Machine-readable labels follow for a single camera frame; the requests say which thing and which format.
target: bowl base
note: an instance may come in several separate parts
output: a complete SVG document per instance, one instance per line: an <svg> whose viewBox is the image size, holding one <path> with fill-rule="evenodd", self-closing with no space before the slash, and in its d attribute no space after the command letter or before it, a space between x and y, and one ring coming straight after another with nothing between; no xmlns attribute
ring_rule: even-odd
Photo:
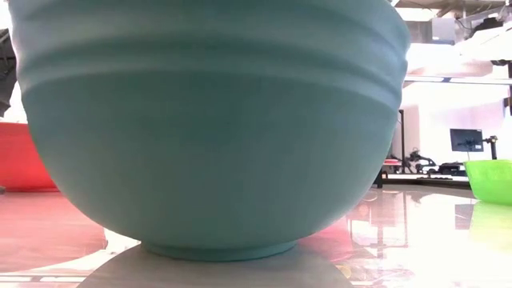
<svg viewBox="0 0 512 288"><path fill-rule="evenodd" d="M295 244L297 244L296 241L257 248L191 249L158 246L143 242L142 247L151 253L167 256L170 258L204 262L230 262L264 258L275 254L280 254L290 250L295 246Z"/></svg>

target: floor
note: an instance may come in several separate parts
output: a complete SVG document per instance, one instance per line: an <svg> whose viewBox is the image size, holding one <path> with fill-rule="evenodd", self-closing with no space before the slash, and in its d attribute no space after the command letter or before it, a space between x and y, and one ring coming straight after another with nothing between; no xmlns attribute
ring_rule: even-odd
<svg viewBox="0 0 512 288"><path fill-rule="evenodd" d="M297 248L223 264L175 261L138 246L116 255L105 250L103 229L60 194L5 194L0 288L512 287L512 207L438 193L371 190Z"/></svg>

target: equipment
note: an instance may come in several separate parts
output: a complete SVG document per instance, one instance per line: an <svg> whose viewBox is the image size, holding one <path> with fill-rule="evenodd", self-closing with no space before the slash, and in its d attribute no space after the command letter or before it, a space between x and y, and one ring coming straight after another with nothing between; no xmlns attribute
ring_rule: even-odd
<svg viewBox="0 0 512 288"><path fill-rule="evenodd" d="M408 161L404 161L398 157L396 157L394 154L390 154L390 156L388 156L390 159L394 159L394 160L399 160L400 163L402 164L401 166L393 166L393 173L395 174L404 174L406 171L405 171L405 168L408 169L409 173L413 173L412 169L411 169L411 164L410 162Z"/></svg>
<svg viewBox="0 0 512 288"><path fill-rule="evenodd" d="M483 152L481 130L450 129L450 139L454 152Z"/></svg>
<svg viewBox="0 0 512 288"><path fill-rule="evenodd" d="M483 143L490 144L493 160L498 159L496 142L498 137L490 136L484 139L481 130L450 129L451 149L457 152L483 152Z"/></svg>
<svg viewBox="0 0 512 288"><path fill-rule="evenodd" d="M498 141L498 137L490 136L487 139L483 139L483 141L487 144L490 144L490 155L493 160L498 159L498 154L496 153L496 142Z"/></svg>
<svg viewBox="0 0 512 288"><path fill-rule="evenodd" d="M416 168L416 173L425 174L425 173L437 173L435 168L430 168L428 171L424 171L425 167L436 167L437 164L431 158L423 157L419 154L419 150L413 150L409 157L406 158L406 161L409 163L416 162L414 166ZM422 164L421 161L427 161L427 164Z"/></svg>
<svg viewBox="0 0 512 288"><path fill-rule="evenodd" d="M443 163L443 164L439 165L438 172L441 175L452 175L452 176L465 177L466 171L462 169L463 167L464 167L464 163L460 163L460 162Z"/></svg>

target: lime green bowl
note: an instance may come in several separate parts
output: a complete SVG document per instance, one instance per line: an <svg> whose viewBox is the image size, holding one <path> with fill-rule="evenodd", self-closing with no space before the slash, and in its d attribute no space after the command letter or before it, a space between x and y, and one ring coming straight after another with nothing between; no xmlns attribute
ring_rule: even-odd
<svg viewBox="0 0 512 288"><path fill-rule="evenodd" d="M464 163L476 198L512 205L512 161L485 160Z"/></svg>

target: red bin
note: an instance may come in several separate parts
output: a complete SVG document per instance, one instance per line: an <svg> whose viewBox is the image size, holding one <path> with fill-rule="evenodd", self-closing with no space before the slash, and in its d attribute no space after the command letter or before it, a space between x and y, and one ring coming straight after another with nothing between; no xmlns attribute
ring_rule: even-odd
<svg viewBox="0 0 512 288"><path fill-rule="evenodd" d="M58 191L27 124L0 122L0 186L8 192Z"/></svg>

